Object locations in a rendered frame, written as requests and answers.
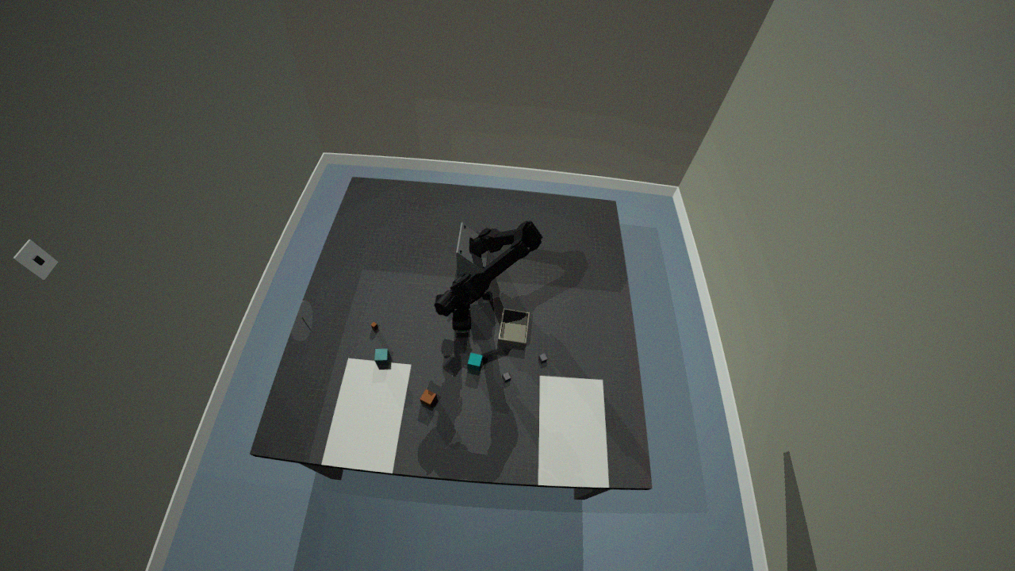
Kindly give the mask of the cream open-top tray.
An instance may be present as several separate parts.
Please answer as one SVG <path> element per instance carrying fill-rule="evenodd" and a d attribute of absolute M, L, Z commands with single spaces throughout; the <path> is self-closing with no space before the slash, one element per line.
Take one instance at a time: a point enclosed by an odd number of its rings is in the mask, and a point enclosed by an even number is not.
<path fill-rule="evenodd" d="M 503 308 L 498 343 L 507 346 L 526 347 L 530 313 Z"/>

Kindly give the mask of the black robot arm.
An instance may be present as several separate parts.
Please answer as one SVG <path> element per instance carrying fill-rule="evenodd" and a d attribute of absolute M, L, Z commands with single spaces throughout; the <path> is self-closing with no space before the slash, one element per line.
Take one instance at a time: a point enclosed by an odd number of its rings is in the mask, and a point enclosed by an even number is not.
<path fill-rule="evenodd" d="M 486 265 L 483 270 L 473 270 L 471 274 L 466 272 L 454 279 L 450 290 L 446 290 L 443 295 L 436 296 L 436 313 L 449 316 L 454 313 L 454 308 L 463 303 L 464 306 L 476 302 L 479 297 L 485 295 L 485 290 L 496 276 L 502 274 L 507 267 L 517 263 L 519 258 L 526 257 L 530 251 L 538 249 L 542 243 L 541 232 L 532 223 L 526 220 L 521 223 L 517 230 L 500 232 L 496 228 L 485 228 L 477 238 L 470 237 L 470 252 L 481 257 L 485 251 L 496 252 L 503 248 L 503 245 L 511 243 L 511 248 Z M 528 249 L 530 248 L 530 249 Z M 468 299 L 470 297 L 470 299 Z"/>

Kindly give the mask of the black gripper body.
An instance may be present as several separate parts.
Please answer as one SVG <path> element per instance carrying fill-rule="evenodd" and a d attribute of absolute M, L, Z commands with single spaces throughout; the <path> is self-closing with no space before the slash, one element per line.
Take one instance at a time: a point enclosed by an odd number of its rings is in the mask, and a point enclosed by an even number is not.
<path fill-rule="evenodd" d="M 464 306 L 463 303 L 459 303 L 456 309 L 456 316 L 452 317 L 452 329 L 453 330 L 470 330 L 471 329 L 471 317 L 469 315 L 470 304 Z"/>

